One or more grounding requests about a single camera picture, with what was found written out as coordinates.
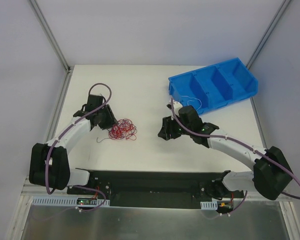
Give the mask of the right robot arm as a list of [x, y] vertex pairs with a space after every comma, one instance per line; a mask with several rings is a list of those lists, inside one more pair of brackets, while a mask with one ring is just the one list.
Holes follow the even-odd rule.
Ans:
[[222, 152], [248, 167], [248, 171], [224, 171], [214, 180], [212, 188], [220, 197], [234, 191], [257, 192], [268, 200], [276, 200], [292, 181], [292, 170], [282, 151], [253, 146], [234, 139], [217, 125], [204, 122], [193, 106], [167, 104], [172, 116], [162, 119], [158, 137], [168, 141], [182, 135], [196, 144]]

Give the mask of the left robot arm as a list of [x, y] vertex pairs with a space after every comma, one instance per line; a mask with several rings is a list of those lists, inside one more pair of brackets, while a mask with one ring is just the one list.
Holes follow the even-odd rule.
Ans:
[[86, 195], [95, 191], [96, 183], [89, 178], [89, 171], [71, 168], [68, 155], [94, 127], [109, 130], [117, 124], [108, 102], [101, 95], [89, 94], [87, 103], [73, 114], [61, 133], [46, 143], [36, 143], [32, 147], [28, 174], [31, 184], [44, 186], [50, 193], [76, 185]]

